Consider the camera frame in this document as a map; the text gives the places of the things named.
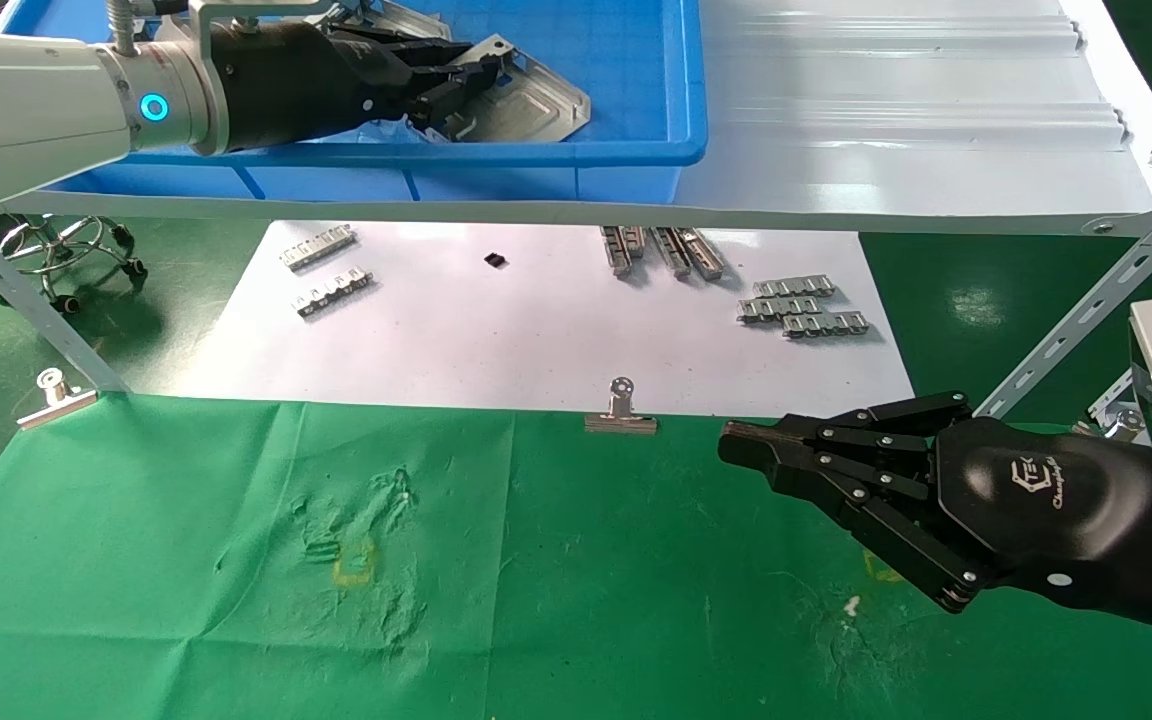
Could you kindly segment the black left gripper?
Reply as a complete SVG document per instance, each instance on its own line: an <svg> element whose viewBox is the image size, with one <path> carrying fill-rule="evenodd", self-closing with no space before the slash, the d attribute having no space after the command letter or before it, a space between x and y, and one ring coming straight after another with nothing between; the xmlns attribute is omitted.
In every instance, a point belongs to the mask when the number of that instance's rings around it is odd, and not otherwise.
<svg viewBox="0 0 1152 720"><path fill-rule="evenodd" d="M416 131L460 141L467 104L497 88L515 51L449 65L472 44L392 29L275 23L255 33L211 26L210 60L227 118L219 152L282 146L404 114Z"/></svg>

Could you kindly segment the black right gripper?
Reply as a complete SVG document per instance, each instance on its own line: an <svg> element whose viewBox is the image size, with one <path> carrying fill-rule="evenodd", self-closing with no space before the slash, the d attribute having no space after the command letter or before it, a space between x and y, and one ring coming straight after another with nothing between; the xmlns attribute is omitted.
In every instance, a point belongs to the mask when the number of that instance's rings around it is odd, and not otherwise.
<svg viewBox="0 0 1152 720"><path fill-rule="evenodd" d="M986 553L993 583L1152 626L1151 448L970 416L964 393L945 392L831 418L730 420L718 455L814 505L941 609L961 612L988 574L916 524L869 469L924 473L935 437L938 502Z"/></svg>

